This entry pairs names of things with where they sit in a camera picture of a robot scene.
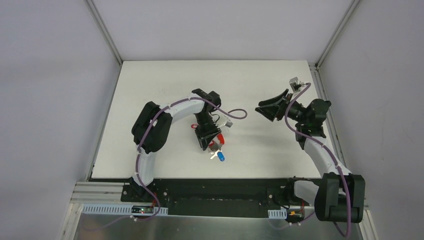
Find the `blue key tag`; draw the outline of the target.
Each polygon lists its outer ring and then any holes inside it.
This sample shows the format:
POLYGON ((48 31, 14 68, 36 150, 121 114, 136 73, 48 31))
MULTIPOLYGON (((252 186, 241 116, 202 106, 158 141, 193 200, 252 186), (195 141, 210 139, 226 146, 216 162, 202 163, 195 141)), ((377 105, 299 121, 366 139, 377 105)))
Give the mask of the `blue key tag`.
POLYGON ((225 161, 225 156, 222 152, 218 152, 217 157, 221 162, 225 161))

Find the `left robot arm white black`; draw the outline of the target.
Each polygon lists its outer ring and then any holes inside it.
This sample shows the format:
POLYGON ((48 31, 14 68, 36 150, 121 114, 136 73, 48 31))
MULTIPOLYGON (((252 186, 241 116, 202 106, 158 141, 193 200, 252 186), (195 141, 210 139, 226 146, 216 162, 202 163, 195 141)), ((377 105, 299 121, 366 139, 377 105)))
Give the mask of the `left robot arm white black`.
POLYGON ((154 179, 156 153, 165 145, 172 124, 194 115, 197 121, 194 132, 200 148, 205 151, 221 133, 211 116, 220 105, 218 93, 206 93, 197 88, 191 91, 187 99, 170 105, 160 106, 150 101, 144 106, 131 129, 137 145, 137 158, 135 173, 129 179, 129 184, 135 198, 143 203, 152 198, 153 189, 149 184, 154 179))

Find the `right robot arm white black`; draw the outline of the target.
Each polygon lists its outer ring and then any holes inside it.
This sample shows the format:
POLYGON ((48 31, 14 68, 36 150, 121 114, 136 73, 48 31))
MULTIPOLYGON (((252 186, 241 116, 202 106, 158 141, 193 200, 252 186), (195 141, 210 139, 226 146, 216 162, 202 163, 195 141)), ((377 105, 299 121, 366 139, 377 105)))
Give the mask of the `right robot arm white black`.
POLYGON ((291 119, 290 130, 300 148, 312 159, 321 180, 315 184, 305 178, 292 178, 283 191, 286 204, 305 201, 313 205, 323 222, 360 223, 363 220, 365 179, 347 169, 330 149, 323 124, 331 106, 316 98, 304 107, 286 89, 280 95, 260 101, 255 111, 270 121, 291 119))

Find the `silver DADA key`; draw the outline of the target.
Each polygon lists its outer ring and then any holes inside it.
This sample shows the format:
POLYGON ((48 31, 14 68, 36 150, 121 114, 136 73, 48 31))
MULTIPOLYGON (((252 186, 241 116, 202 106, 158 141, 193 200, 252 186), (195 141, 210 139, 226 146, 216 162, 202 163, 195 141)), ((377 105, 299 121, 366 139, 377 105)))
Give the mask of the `silver DADA key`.
POLYGON ((213 159, 213 158, 217 157, 218 156, 218 153, 219 153, 219 151, 212 151, 210 153, 210 159, 213 159))

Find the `key organizer with red handle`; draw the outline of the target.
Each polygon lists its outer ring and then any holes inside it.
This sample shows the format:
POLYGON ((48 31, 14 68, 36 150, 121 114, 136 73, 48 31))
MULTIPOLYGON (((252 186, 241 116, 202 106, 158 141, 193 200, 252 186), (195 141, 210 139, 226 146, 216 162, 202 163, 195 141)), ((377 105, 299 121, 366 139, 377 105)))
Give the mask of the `key organizer with red handle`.
POLYGON ((220 152, 222 150, 222 147, 223 147, 224 144, 225 144, 224 135, 222 133, 219 133, 208 144, 207 150, 212 155, 212 154, 214 154, 216 152, 220 152))

